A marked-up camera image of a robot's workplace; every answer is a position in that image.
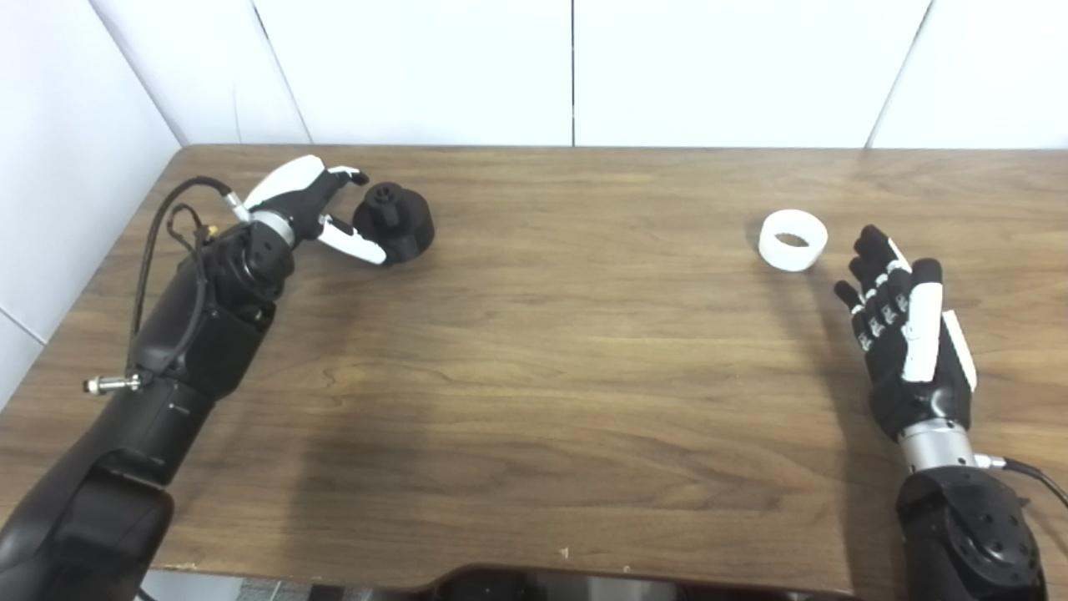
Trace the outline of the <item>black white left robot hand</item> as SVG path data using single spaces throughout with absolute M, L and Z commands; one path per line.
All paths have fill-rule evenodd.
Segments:
M 274 168 L 253 188 L 244 199 L 245 219 L 270 225 L 293 248 L 317 240 L 358 260 L 384 265 L 384 247 L 327 210 L 346 185 L 367 183 L 370 176 L 358 168 L 325 167 L 320 157 L 307 154 Z

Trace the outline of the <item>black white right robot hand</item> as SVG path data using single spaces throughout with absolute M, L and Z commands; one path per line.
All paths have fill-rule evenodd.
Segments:
M 854 281 L 841 280 L 833 290 L 849 311 L 882 432 L 897 438 L 929 420 L 970 427 L 977 369 L 956 312 L 946 307 L 942 264 L 905 259 L 892 237 L 866 225 L 849 270 Z

